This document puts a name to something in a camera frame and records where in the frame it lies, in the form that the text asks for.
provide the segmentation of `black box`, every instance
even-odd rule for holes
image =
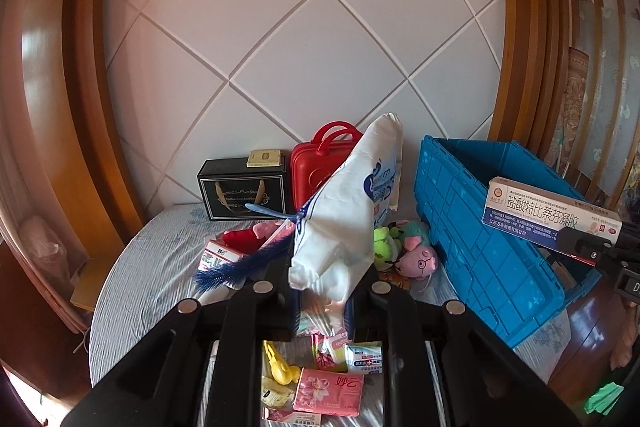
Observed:
[[[198,172],[198,185],[209,219],[268,219],[264,214],[248,210],[245,203],[257,203],[291,214],[288,162],[284,155],[281,158],[278,167],[249,168],[247,158],[204,162]]]

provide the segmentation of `white plastic bag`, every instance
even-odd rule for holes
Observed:
[[[18,233],[31,262],[60,296],[70,298],[74,285],[69,276],[66,248],[56,233],[40,216],[25,220]]]
[[[344,327],[344,307],[373,263],[373,229],[398,207],[402,125],[378,117],[345,162],[300,210],[289,285],[325,336]]]

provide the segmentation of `red suitcase handle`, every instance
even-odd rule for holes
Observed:
[[[358,131],[353,125],[351,125],[349,122],[343,122],[343,121],[335,121],[335,122],[329,122],[326,125],[323,125],[320,129],[318,129],[318,132],[316,134],[314,134],[314,138],[313,140],[311,140],[311,143],[320,143],[322,141],[322,139],[324,138],[324,135],[326,134],[326,132],[333,128],[333,127],[344,127],[344,133],[346,133],[346,131],[350,131],[351,132],[351,136],[353,136],[354,140],[359,140],[362,137],[362,133],[360,131]]]
[[[334,141],[338,136],[342,136],[343,134],[350,134],[354,142],[357,142],[360,138],[362,138],[362,133],[357,129],[354,129],[353,131],[350,129],[340,129],[338,131],[334,131],[324,140],[322,140],[322,143],[320,144],[320,147],[318,147],[316,154],[318,156],[327,156],[329,154],[329,146],[331,145],[331,142]]]

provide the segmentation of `metal bolt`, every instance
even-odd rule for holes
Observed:
[[[376,281],[371,285],[371,289],[373,290],[373,293],[384,295],[391,291],[391,285],[385,281]]]
[[[198,309],[198,301],[196,299],[184,299],[178,302],[178,312],[189,314]]]
[[[269,293],[273,290],[273,284],[269,281],[258,281],[254,283],[254,292],[256,293]]]
[[[466,306],[460,301],[449,301],[447,311],[451,315],[462,315],[466,311]]]

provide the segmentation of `blue plastic crate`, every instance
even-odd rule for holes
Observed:
[[[514,347],[600,279],[562,256],[578,285],[564,291],[535,245],[482,223],[489,181],[503,176],[570,198],[584,198],[518,143],[425,136],[415,177],[418,213],[443,255],[458,297]]]

